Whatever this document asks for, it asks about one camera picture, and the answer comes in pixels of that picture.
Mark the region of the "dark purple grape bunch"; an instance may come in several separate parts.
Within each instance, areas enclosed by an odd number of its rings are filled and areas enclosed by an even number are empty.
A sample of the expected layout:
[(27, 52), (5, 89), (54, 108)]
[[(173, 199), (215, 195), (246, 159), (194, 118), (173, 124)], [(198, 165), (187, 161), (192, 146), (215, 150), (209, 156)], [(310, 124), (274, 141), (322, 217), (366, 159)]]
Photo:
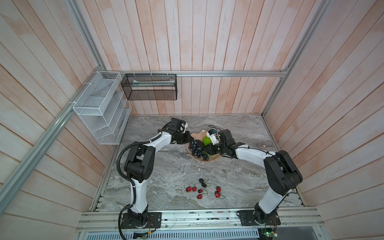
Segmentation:
[(191, 151), (192, 155), (197, 157), (200, 160), (208, 161), (209, 155), (205, 152), (204, 144), (200, 140), (192, 140), (189, 143), (188, 149)]

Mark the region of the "bumpy green fake fruit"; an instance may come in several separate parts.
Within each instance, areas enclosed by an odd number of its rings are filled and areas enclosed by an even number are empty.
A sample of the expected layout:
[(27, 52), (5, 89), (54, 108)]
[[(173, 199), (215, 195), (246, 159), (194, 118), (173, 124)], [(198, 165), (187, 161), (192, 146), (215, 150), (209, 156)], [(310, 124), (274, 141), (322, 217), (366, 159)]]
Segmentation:
[(211, 143), (212, 143), (212, 140), (211, 140), (210, 137), (205, 136), (205, 137), (203, 138), (203, 144), (204, 144), (205, 146), (208, 146), (208, 145), (210, 145)]

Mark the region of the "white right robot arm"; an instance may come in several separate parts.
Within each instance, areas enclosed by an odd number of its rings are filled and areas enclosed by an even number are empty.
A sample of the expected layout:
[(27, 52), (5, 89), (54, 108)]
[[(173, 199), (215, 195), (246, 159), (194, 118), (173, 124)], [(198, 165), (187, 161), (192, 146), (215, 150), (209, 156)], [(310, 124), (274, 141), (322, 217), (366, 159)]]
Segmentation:
[(231, 132), (211, 129), (207, 133), (211, 139), (208, 145), (212, 154), (219, 154), (232, 159), (248, 161), (266, 171), (269, 188), (264, 197), (255, 205), (255, 222), (263, 225), (274, 217), (284, 198), (297, 188), (303, 176), (288, 152), (268, 152), (235, 142)]

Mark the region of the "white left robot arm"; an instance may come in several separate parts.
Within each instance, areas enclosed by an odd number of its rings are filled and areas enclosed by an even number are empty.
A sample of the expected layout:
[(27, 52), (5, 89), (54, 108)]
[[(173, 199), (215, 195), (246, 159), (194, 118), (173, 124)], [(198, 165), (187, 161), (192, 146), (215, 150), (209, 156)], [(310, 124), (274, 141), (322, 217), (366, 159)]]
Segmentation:
[(124, 207), (124, 221), (132, 220), (144, 225), (148, 219), (148, 202), (146, 197), (147, 180), (151, 176), (155, 154), (170, 144), (184, 145), (193, 140), (186, 130), (184, 120), (172, 118), (151, 139), (133, 142), (121, 150), (117, 159), (117, 170), (121, 177), (131, 183), (131, 203)]

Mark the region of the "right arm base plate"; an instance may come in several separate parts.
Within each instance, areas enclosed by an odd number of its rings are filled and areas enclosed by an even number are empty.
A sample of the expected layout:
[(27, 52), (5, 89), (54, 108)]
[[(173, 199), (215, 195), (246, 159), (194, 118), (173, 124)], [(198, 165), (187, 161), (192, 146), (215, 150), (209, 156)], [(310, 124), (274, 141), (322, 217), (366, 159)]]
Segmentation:
[(279, 226), (281, 220), (277, 210), (265, 214), (261, 210), (242, 210), (237, 212), (242, 226)]

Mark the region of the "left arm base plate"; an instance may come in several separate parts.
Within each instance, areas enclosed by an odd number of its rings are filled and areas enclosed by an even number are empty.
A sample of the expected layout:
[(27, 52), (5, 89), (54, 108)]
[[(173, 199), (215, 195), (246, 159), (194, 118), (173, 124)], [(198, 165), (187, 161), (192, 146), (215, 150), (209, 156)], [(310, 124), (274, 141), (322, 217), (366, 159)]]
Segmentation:
[(158, 229), (161, 227), (161, 212), (144, 212), (137, 214), (132, 211), (124, 213), (121, 220), (122, 229)]

